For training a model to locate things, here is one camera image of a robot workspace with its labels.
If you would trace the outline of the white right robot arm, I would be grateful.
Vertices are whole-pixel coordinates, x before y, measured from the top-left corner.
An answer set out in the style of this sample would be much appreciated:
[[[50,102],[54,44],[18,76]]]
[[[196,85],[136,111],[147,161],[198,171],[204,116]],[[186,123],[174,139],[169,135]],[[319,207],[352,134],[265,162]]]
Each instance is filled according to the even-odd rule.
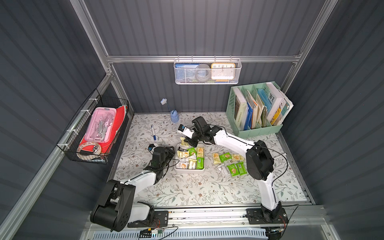
[[[282,204],[274,191],[274,158],[263,141],[252,142],[229,134],[224,127],[211,126],[203,117],[192,120],[193,127],[179,126],[186,142],[196,147],[207,142],[225,147],[245,158],[247,172],[258,182],[261,193],[261,211],[264,221],[272,223],[282,216]]]

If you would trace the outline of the silver cookie packet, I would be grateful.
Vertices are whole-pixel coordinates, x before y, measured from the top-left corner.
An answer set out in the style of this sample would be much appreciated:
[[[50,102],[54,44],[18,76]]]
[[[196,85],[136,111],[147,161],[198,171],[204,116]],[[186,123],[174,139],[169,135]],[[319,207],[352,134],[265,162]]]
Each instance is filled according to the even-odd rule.
[[[225,164],[221,164],[218,166],[218,170],[223,176],[228,176],[230,174],[227,166]]]

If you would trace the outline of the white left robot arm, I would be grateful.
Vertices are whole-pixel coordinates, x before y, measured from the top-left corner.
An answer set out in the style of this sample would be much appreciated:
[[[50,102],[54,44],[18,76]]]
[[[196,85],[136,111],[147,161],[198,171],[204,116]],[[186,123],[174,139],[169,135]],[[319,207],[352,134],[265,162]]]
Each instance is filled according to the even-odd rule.
[[[160,226],[155,219],[155,208],[150,204],[135,202],[135,197],[144,189],[157,184],[167,173],[176,150],[174,147],[148,148],[152,160],[137,176],[128,180],[109,180],[93,208],[90,221],[93,224],[120,232],[125,227]]]

